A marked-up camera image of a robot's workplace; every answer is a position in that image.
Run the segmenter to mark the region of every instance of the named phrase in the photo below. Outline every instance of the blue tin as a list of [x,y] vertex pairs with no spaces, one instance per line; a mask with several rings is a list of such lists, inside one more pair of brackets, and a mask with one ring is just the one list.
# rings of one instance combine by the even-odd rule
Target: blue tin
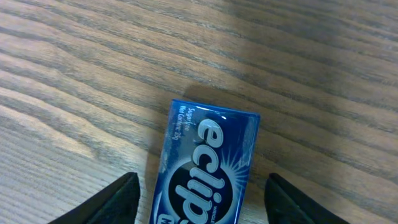
[[259,120],[173,100],[149,223],[237,223]]

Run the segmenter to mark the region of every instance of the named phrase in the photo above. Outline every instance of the wood grain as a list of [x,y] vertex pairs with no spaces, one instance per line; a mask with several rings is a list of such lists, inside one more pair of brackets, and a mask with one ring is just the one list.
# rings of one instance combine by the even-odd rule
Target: wood grain
[[147,223],[170,100],[262,115],[240,223],[278,172],[350,223],[398,223],[393,0],[3,0],[0,223],[127,171]]

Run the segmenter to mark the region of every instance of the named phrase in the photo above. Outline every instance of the black object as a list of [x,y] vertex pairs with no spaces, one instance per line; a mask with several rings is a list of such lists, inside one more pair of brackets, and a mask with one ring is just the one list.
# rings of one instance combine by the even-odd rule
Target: black object
[[278,174],[270,174],[264,196],[269,224],[348,224]]
[[50,224],[134,223],[139,197],[138,176],[128,172]]

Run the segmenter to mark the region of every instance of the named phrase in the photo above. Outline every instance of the table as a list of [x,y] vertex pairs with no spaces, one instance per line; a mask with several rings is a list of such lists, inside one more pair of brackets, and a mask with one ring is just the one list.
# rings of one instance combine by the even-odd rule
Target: table
[[260,113],[240,223],[277,172],[350,223],[398,222],[398,2],[3,0],[0,223],[128,171],[147,223],[171,99]]

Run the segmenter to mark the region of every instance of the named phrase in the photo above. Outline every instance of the small rectangular box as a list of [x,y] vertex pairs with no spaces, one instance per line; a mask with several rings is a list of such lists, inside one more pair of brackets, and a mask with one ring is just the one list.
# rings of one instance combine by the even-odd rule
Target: small rectangular box
[[259,120],[173,100],[149,223],[237,223]]

